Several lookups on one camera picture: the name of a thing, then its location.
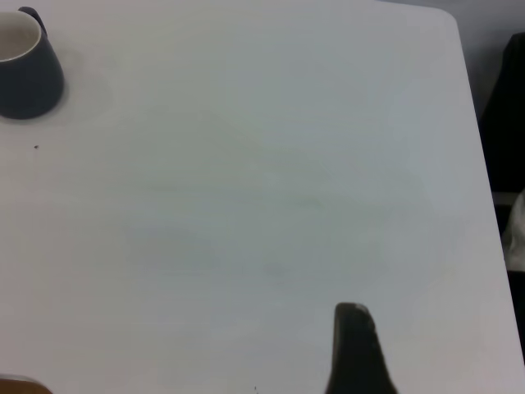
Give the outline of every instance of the table surface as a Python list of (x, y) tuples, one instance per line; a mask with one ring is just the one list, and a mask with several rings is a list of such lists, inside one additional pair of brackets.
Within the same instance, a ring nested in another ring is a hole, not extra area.
[(0, 121), (0, 371), (54, 394), (321, 393), (348, 301), (399, 392), (523, 392), (451, 16), (23, 5), (68, 90)]

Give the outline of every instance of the dark gray mug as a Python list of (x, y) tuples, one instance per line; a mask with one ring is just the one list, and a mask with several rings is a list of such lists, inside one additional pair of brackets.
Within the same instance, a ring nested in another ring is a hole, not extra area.
[(0, 12), (0, 115), (29, 119), (55, 107), (64, 74), (39, 14)]

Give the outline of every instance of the black object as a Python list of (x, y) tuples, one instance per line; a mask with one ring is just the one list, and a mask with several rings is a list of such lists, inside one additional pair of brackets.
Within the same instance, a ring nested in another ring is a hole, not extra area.
[(518, 325), (519, 340), (522, 345), (522, 353), (525, 357), (525, 273), (520, 271), (508, 271), (510, 294)]
[(500, 231), (500, 236), (503, 235), (505, 228), (507, 228), (507, 223), (509, 222), (510, 211), (512, 209), (511, 205), (495, 205), (495, 220), (498, 222), (498, 230)]
[(0, 41), (0, 115), (28, 119), (57, 105), (64, 74), (37, 11), (30, 7), (19, 11), (38, 24), (20, 12), (0, 19), (0, 34), (6, 37)]
[(326, 394), (395, 394), (376, 326), (360, 304), (338, 304)]
[(25, 376), (0, 376), (0, 392), (9, 394), (52, 394), (42, 383)]
[(479, 121), (492, 191), (525, 188), (525, 34), (515, 34), (503, 54), (500, 76)]

